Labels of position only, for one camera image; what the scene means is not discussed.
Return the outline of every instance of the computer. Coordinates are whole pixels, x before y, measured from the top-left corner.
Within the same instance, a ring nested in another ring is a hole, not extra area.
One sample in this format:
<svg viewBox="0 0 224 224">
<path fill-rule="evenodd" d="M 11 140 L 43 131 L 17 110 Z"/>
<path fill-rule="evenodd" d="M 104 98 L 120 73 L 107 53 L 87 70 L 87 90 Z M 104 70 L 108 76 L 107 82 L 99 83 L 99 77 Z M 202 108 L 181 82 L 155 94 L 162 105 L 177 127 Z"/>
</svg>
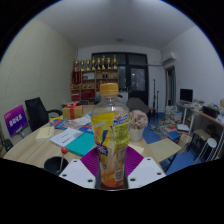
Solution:
<svg viewBox="0 0 224 224">
<path fill-rule="evenodd" d="M 193 89 L 180 89 L 180 103 L 193 102 Z"/>
</svg>

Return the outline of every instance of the red ball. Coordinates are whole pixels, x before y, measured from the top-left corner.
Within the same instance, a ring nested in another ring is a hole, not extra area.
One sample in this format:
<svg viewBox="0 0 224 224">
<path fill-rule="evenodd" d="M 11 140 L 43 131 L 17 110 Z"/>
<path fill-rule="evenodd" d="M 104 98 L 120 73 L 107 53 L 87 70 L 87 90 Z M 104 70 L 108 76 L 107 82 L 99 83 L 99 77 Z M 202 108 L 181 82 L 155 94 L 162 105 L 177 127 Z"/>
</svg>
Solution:
<svg viewBox="0 0 224 224">
<path fill-rule="evenodd" d="M 66 154 L 68 152 L 68 149 L 66 147 L 61 147 L 61 152 L 63 154 Z"/>
</svg>

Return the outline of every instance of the trophy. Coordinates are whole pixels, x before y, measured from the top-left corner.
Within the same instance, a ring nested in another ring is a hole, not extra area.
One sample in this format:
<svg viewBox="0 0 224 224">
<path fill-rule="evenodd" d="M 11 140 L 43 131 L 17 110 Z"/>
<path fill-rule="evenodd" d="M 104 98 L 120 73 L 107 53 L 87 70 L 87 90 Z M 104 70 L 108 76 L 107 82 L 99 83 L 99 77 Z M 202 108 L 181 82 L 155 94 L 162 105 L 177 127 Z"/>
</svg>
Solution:
<svg viewBox="0 0 224 224">
<path fill-rule="evenodd" d="M 81 71 L 84 71 L 84 60 L 81 61 Z"/>
<path fill-rule="evenodd" d="M 75 64 L 73 64 L 73 68 L 74 68 L 74 71 L 75 72 L 78 72 L 79 71 L 79 60 L 76 60 L 75 61 Z"/>
<path fill-rule="evenodd" d="M 95 68 L 95 58 L 93 57 L 92 58 L 92 70 L 95 70 L 96 68 Z"/>
<path fill-rule="evenodd" d="M 87 70 L 87 71 L 89 71 L 89 70 L 90 70 L 89 65 L 90 65 L 90 60 L 89 60 L 89 59 L 87 59 L 87 60 L 86 60 L 86 70 Z"/>
<path fill-rule="evenodd" d="M 110 58 L 107 58 L 107 69 L 111 69 L 111 67 L 110 67 Z"/>
<path fill-rule="evenodd" d="M 102 69 L 105 69 L 105 56 L 102 57 L 101 62 L 102 62 Z"/>
<path fill-rule="evenodd" d="M 113 62 L 114 62 L 114 69 L 117 69 L 117 58 L 116 58 L 116 55 L 114 55 Z"/>
<path fill-rule="evenodd" d="M 97 69 L 100 69 L 100 58 L 97 58 Z"/>
</svg>

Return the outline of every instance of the teal notebook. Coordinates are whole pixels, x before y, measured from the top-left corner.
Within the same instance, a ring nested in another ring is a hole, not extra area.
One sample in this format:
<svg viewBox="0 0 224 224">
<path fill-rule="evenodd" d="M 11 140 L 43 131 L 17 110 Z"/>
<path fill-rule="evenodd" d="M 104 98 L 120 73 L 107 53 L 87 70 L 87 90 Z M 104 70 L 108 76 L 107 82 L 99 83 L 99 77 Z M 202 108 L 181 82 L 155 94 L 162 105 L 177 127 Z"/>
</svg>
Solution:
<svg viewBox="0 0 224 224">
<path fill-rule="evenodd" d="M 78 156 L 86 155 L 90 149 L 95 145 L 93 135 L 83 133 L 78 138 L 66 145 L 69 152 Z"/>
</svg>

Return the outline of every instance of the air conditioner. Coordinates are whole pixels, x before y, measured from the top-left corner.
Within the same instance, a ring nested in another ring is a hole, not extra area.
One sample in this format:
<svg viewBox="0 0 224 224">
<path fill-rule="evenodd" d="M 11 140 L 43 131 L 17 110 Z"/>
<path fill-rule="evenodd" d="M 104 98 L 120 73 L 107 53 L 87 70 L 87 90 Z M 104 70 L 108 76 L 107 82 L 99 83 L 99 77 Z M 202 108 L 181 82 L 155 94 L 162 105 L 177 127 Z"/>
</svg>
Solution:
<svg viewBox="0 0 224 224">
<path fill-rule="evenodd" d="M 176 55 L 173 52 L 170 52 L 163 56 L 162 62 L 163 64 L 167 64 L 175 60 L 176 60 Z"/>
</svg>

